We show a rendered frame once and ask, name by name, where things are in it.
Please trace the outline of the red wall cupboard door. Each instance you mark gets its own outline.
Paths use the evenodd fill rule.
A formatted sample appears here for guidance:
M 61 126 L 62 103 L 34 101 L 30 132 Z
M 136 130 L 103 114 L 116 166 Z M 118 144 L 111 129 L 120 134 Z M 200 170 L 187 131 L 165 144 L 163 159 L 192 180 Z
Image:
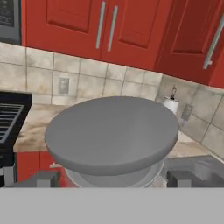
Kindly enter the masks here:
M 224 13 L 224 0 L 173 0 L 156 70 L 187 81 L 224 88 L 224 28 L 213 52 L 213 64 L 203 64 Z
M 100 48 L 95 48 L 102 1 Z M 26 45 L 91 60 L 101 57 L 109 0 L 26 0 Z
M 173 0 L 108 0 L 101 60 L 153 70 Z M 109 34 L 114 7 L 118 6 L 111 51 Z

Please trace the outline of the grey wall socket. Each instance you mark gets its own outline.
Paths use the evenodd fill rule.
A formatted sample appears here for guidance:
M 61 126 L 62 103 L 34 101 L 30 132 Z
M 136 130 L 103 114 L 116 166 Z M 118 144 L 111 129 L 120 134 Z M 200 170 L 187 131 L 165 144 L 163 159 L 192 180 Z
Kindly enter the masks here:
M 69 92 L 69 79 L 59 78 L 59 93 L 67 94 Z
M 184 120 L 184 121 L 187 121 L 192 113 L 192 110 L 193 110 L 193 106 L 190 105 L 190 104 L 186 104 L 183 111 L 182 111 L 182 115 L 181 115 L 181 118 Z

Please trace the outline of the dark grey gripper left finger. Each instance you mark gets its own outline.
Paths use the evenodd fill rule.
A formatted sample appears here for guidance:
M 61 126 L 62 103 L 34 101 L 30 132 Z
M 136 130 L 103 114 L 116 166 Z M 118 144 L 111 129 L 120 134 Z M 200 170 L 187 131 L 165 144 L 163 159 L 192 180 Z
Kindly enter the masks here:
M 58 171 L 38 171 L 27 180 L 10 185 L 10 187 L 16 188 L 51 188 L 59 186 L 60 173 Z

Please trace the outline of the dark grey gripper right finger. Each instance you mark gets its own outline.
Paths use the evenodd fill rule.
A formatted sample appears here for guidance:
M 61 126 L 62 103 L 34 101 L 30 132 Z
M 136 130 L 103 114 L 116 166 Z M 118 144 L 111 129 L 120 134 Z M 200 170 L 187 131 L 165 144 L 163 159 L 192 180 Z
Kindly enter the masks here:
M 217 175 L 203 179 L 190 171 L 168 171 L 167 186 L 174 188 L 224 188 L 224 179 Z

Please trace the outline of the black and silver microwave oven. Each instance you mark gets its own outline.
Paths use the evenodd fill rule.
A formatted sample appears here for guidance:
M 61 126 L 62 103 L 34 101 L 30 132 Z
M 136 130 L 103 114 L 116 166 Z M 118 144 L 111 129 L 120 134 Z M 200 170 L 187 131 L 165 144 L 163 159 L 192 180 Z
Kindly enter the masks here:
M 21 0 L 0 0 L 0 42 L 21 45 Z

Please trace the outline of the red drawer front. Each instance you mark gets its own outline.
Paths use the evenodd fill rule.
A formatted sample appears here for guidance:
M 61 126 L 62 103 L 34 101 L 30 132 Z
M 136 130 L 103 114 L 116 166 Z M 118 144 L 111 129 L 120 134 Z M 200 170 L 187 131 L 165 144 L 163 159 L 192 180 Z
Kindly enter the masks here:
M 56 169 L 49 168 L 49 164 L 58 163 L 58 162 L 56 162 L 47 151 L 40 152 L 39 162 L 40 162 L 39 168 L 41 171 L 59 172 L 59 186 L 60 187 L 71 187 L 72 186 L 70 183 L 70 180 L 66 174 L 66 171 L 63 167 L 56 168 Z

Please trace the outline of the red base cupboard panel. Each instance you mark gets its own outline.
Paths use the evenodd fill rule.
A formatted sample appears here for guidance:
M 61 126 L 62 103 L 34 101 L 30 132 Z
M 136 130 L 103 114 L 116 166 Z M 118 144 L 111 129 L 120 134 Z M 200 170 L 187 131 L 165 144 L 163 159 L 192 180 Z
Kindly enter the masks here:
M 27 180 L 39 170 L 38 151 L 17 153 L 17 181 Z

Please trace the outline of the white paper towel roll holder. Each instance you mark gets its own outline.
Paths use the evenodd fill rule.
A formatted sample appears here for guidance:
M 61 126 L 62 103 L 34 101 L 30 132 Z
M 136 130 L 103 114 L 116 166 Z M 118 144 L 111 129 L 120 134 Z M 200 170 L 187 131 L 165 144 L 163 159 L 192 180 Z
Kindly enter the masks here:
M 171 95 L 163 99 L 163 105 L 166 106 L 174 115 L 177 114 L 179 108 L 179 100 L 175 98 L 177 93 L 176 86 L 173 86 Z

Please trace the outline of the grey sink basin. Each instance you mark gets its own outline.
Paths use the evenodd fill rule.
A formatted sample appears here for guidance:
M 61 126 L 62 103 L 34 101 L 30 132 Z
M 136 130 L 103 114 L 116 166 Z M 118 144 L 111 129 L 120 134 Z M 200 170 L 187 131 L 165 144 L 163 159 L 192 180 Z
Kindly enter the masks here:
M 224 163 L 211 155 L 168 158 L 164 172 L 168 171 L 188 171 L 201 180 L 224 181 Z

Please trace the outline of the black hob with grates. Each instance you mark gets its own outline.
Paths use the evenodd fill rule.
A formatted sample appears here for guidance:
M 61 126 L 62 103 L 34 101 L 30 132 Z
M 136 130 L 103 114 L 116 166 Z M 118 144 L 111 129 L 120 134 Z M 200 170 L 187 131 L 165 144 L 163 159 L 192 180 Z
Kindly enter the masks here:
M 18 179 L 13 148 L 31 106 L 31 93 L 0 90 L 0 188 Z

